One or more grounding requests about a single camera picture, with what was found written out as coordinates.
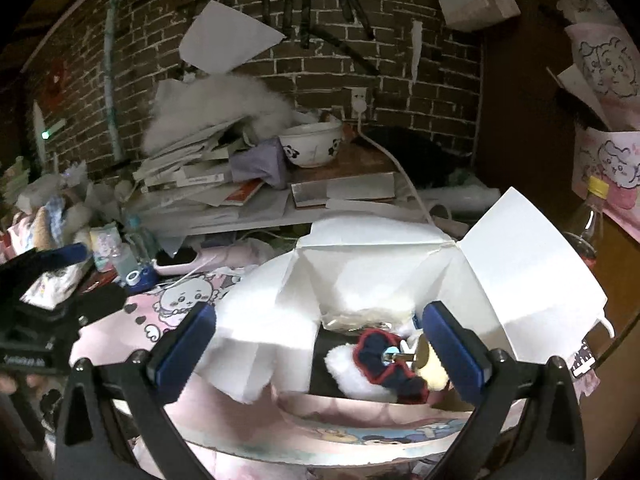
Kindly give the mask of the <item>navy red plush costume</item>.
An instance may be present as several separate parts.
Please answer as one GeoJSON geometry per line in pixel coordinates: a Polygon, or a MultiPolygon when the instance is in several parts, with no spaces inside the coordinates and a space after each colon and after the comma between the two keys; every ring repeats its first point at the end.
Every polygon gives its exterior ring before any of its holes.
{"type": "Polygon", "coordinates": [[[400,350],[400,343],[393,333],[369,328],[359,336],[352,358],[370,384],[390,390],[399,403],[424,404],[430,395],[426,381],[406,361],[388,358],[393,350],[400,350]]]}

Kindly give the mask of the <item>yellow sponge with clip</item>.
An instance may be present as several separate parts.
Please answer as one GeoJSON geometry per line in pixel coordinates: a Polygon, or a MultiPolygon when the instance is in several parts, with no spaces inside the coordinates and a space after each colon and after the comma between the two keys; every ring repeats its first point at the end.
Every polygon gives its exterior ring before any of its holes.
{"type": "Polygon", "coordinates": [[[418,339],[414,371],[421,377],[430,391],[445,391],[449,386],[449,375],[442,362],[424,336],[418,339]]]}

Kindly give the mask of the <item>brown plush toy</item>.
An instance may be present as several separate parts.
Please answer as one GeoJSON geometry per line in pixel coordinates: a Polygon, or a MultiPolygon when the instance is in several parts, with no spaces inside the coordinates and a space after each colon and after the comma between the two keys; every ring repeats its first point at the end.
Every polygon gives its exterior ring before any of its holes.
{"type": "Polygon", "coordinates": [[[37,250],[61,248],[70,241],[66,229],[66,200],[55,195],[38,209],[32,222],[32,240],[37,250]]]}

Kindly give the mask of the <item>Kotex pad pack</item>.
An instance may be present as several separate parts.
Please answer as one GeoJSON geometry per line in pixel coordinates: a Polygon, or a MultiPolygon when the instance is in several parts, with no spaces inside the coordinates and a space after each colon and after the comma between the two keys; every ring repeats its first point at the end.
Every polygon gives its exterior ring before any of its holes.
{"type": "Polygon", "coordinates": [[[122,242],[115,222],[91,228],[89,231],[94,265],[98,272],[111,269],[111,254],[122,242]]]}

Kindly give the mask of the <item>clear bottle white cap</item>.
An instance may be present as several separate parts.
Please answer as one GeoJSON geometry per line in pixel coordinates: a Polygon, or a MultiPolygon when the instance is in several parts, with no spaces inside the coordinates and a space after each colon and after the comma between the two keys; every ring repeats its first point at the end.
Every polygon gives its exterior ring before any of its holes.
{"type": "Polygon", "coordinates": [[[127,284],[127,278],[132,272],[139,271],[138,260],[127,243],[120,242],[111,249],[110,261],[124,284],[127,284]]]}

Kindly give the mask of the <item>blue white contact lens case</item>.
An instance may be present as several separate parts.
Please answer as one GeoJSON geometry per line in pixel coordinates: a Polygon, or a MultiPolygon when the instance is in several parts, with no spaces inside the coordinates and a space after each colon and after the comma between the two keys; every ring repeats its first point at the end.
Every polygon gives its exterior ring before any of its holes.
{"type": "Polygon", "coordinates": [[[125,278],[125,289],[129,296],[143,294],[158,283],[158,275],[152,266],[142,266],[131,271],[125,278]]]}

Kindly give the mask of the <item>pink cartoon cardboard box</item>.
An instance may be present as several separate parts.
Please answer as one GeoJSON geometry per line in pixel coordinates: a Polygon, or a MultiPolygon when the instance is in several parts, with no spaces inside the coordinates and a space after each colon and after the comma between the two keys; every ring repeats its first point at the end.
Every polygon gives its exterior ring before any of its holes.
{"type": "Polygon", "coordinates": [[[445,451],[467,412],[309,392],[322,315],[414,318],[434,300],[525,362],[567,358],[605,322],[601,285],[517,190],[458,241],[423,223],[329,214],[217,304],[216,334],[169,416],[191,443],[263,462],[358,467],[445,451]]]}

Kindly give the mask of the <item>white pink power strip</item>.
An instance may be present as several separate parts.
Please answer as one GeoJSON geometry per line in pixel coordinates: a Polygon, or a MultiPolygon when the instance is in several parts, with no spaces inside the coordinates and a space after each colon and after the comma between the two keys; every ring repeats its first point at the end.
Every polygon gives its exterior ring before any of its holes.
{"type": "Polygon", "coordinates": [[[159,252],[153,260],[153,268],[160,276],[186,275],[213,269],[218,259],[217,249],[181,247],[172,257],[163,250],[159,252]]]}

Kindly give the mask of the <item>clear plastic bag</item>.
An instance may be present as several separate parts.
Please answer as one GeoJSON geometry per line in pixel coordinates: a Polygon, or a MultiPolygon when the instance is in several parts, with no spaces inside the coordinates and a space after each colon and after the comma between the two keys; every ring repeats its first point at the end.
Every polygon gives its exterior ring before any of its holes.
{"type": "Polygon", "coordinates": [[[391,311],[383,309],[364,309],[360,311],[329,312],[321,317],[325,330],[341,334],[361,333],[369,328],[401,333],[413,326],[412,311],[391,311]]]}

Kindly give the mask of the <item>stack of books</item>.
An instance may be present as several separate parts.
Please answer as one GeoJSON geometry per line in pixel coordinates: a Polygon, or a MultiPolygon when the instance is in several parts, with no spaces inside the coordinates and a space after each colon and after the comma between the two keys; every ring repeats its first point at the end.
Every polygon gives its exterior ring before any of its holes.
{"type": "Polygon", "coordinates": [[[138,216],[156,234],[193,229],[199,214],[238,220],[256,194],[272,188],[262,180],[234,183],[229,159],[260,142],[245,122],[227,122],[190,134],[146,156],[134,172],[134,190],[122,212],[138,216]]]}

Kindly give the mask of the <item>yellow cap bottle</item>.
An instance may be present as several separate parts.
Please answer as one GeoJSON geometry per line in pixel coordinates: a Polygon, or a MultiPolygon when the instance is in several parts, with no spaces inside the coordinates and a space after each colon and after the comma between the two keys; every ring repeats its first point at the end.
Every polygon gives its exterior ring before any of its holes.
{"type": "Polygon", "coordinates": [[[568,244],[593,270],[597,263],[598,248],[603,238],[603,209],[608,198],[608,184],[590,176],[585,201],[576,209],[574,217],[563,231],[568,244]]]}

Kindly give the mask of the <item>white fluffy fur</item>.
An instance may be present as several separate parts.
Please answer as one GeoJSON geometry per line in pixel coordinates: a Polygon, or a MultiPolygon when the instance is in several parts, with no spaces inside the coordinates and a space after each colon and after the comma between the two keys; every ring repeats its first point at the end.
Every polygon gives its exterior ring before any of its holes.
{"type": "Polygon", "coordinates": [[[243,74],[217,74],[185,84],[174,81],[157,92],[141,151],[154,155],[190,134],[227,122],[245,122],[261,141],[294,122],[294,107],[265,81],[243,74]]]}

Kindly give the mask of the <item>purple cloth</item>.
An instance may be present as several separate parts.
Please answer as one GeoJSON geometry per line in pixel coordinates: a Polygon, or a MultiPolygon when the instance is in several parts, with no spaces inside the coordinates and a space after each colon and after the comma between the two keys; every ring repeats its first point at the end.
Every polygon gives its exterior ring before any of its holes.
{"type": "Polygon", "coordinates": [[[262,180],[276,190],[288,185],[285,154],[278,138],[260,142],[254,148],[235,153],[229,159],[234,183],[262,180]]]}

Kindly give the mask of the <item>white panda bowl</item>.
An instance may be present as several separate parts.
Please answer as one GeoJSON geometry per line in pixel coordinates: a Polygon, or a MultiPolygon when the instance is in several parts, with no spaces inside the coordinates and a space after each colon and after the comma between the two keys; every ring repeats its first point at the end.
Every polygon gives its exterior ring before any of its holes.
{"type": "Polygon", "coordinates": [[[314,122],[288,128],[279,136],[286,158],[299,168],[333,162],[343,142],[341,122],[314,122]]]}

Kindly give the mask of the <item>white paper on wall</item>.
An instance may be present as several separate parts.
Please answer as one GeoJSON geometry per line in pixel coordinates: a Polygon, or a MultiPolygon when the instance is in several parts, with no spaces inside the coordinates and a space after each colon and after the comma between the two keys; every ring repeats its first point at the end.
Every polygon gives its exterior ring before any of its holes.
{"type": "Polygon", "coordinates": [[[256,18],[209,1],[179,44],[183,62],[206,74],[225,74],[285,40],[256,18]]]}

